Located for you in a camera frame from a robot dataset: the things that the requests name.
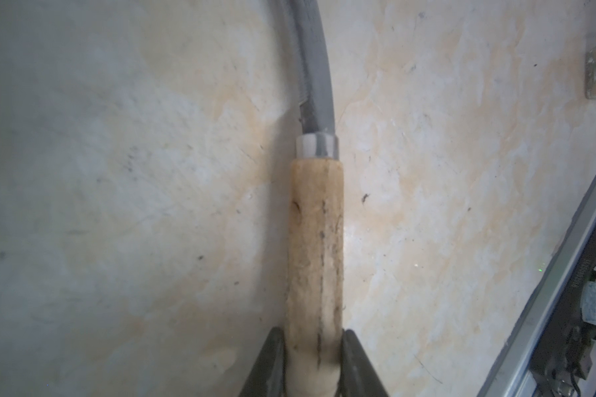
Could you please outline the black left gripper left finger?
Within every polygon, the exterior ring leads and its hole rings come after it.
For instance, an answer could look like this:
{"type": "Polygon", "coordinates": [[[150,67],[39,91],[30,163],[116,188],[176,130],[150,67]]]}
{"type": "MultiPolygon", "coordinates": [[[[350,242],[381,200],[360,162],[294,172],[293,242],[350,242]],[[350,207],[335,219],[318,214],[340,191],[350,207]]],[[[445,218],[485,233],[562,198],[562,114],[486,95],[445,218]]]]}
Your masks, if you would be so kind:
{"type": "Polygon", "coordinates": [[[282,397],[285,389],[285,339],[280,327],[274,327],[254,362],[239,397],[282,397]]]}

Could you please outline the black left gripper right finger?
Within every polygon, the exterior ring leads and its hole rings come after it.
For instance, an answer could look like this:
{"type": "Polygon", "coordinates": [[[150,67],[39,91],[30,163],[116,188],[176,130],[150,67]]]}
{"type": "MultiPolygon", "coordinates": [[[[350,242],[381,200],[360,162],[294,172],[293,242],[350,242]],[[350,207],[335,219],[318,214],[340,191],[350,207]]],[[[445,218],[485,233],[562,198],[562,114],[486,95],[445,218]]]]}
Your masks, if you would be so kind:
{"type": "Polygon", "coordinates": [[[341,346],[339,396],[389,397],[357,334],[344,330],[341,346]]]}

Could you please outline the sickle with wooden handle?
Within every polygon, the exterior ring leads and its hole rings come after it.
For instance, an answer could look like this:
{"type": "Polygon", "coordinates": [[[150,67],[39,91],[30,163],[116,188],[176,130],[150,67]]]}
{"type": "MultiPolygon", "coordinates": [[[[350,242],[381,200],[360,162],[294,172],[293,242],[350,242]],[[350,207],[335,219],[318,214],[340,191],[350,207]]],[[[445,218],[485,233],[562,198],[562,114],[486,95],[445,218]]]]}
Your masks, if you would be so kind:
{"type": "Polygon", "coordinates": [[[318,3],[283,6],[296,54],[302,130],[291,162],[285,393],[334,396],[343,333],[344,168],[318,3]]]}

